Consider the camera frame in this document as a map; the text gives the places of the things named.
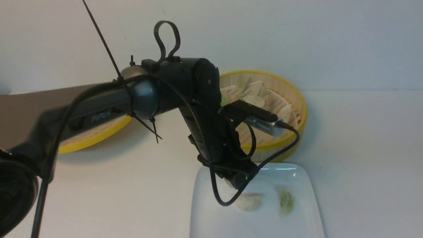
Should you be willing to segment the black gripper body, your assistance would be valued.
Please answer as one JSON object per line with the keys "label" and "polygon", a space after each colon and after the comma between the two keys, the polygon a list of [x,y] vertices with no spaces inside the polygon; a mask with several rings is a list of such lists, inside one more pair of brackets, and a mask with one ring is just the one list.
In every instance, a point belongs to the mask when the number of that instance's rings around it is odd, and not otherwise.
{"label": "black gripper body", "polygon": [[198,126],[191,112],[188,113],[188,137],[199,152],[197,160],[209,167],[210,152],[214,173],[229,184],[240,189],[248,176],[257,168],[251,160],[251,154],[246,154],[239,140],[236,127],[241,123],[226,117],[225,114],[215,114],[198,110],[201,126]]}

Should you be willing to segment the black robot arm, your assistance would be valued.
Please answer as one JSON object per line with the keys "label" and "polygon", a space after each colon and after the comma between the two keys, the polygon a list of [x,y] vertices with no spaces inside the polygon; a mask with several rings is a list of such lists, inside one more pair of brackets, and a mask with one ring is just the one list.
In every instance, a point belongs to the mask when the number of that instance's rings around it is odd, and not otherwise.
{"label": "black robot arm", "polygon": [[198,149],[204,165],[213,161],[216,175],[231,181],[236,189],[256,172],[256,166],[241,150],[236,126],[243,114],[229,114],[221,107],[218,69],[207,59],[166,60],[159,66],[142,63],[126,68],[141,74],[109,88],[83,85],[32,93],[1,95],[1,148],[22,155],[44,177],[50,145],[65,110],[81,93],[65,124],[61,140],[75,137],[133,110],[146,120],[178,108],[188,126],[189,140]]}

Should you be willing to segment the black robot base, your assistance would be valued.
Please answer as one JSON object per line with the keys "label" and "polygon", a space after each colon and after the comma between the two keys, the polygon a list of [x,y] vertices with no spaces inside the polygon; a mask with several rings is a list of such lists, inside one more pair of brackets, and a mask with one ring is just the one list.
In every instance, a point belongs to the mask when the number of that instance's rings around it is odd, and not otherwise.
{"label": "black robot base", "polygon": [[11,153],[0,155],[0,236],[19,225],[31,210],[38,193],[33,169]]}

